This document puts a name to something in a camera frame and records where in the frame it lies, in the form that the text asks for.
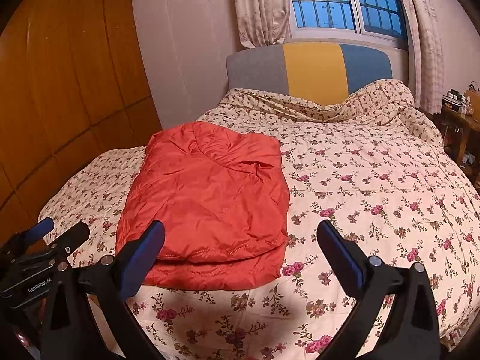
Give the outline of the items on bedside table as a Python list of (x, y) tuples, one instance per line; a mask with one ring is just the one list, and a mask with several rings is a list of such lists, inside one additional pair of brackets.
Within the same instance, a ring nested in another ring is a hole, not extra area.
[(446, 95), (442, 96), (442, 105), (462, 116), (472, 117), (476, 122), (479, 122), (479, 84), (476, 81), (472, 81), (464, 93), (450, 89)]

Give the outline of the beige patterned right curtain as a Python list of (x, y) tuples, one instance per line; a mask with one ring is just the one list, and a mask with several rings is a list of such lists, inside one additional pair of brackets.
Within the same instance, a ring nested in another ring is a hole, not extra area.
[(431, 0), (401, 0), (407, 24), (408, 87), (416, 107), (429, 114), (442, 110), (443, 48)]

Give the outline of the beige patterned curtain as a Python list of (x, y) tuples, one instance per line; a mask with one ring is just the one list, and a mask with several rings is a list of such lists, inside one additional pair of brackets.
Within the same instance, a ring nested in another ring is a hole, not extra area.
[(416, 107), (429, 114), (442, 110), (443, 48), (431, 0), (401, 0), (407, 24), (408, 87)]
[(234, 0), (241, 45), (283, 44), (290, 27), (290, 0)]

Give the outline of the window with blue panes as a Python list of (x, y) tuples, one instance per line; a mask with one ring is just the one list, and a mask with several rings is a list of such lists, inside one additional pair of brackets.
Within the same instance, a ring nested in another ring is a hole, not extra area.
[(299, 40), (407, 48), (401, 0), (290, 0), (290, 31)]

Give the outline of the beige patterned left curtain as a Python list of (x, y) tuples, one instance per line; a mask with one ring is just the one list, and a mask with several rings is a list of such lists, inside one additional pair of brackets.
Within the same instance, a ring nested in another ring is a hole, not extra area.
[(290, 27), (290, 0), (234, 0), (241, 45), (283, 44)]

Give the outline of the wooden bedside table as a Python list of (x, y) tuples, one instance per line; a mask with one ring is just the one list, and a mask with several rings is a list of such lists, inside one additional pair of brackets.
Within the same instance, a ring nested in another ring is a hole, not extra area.
[(426, 115), (440, 131), (446, 154), (475, 185), (479, 180), (479, 121), (446, 107), (440, 114)]

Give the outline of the orange puffer jacket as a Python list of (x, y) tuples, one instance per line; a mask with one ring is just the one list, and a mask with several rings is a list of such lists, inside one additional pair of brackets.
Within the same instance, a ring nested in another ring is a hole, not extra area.
[(278, 139), (203, 121), (154, 134), (118, 222), (116, 244), (160, 221), (165, 242), (145, 284), (255, 289), (281, 275), (289, 189)]

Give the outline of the wooden wardrobe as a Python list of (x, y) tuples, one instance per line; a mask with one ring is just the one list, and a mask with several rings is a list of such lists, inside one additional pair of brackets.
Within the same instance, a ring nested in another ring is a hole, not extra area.
[(1, 32), (1, 239), (67, 180), (161, 123), (132, 0), (20, 0)]

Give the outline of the floral quilt bedspread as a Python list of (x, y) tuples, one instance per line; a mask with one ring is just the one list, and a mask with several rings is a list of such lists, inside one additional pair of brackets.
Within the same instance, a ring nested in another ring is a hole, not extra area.
[(479, 194), (400, 81), (338, 105), (232, 89), (202, 121), (278, 139), (289, 188), (281, 275), (248, 291), (142, 287), (129, 307), (168, 359), (314, 359), (354, 306), (317, 244), (329, 221), (367, 255), (425, 266), (441, 341), (479, 314)]

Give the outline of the grey yellow blue headboard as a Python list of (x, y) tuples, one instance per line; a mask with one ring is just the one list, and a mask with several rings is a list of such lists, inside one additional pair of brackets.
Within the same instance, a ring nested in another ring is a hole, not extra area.
[(391, 79), (384, 52), (349, 44), (309, 41), (245, 49), (227, 57), (230, 89), (255, 89), (339, 104), (374, 82)]

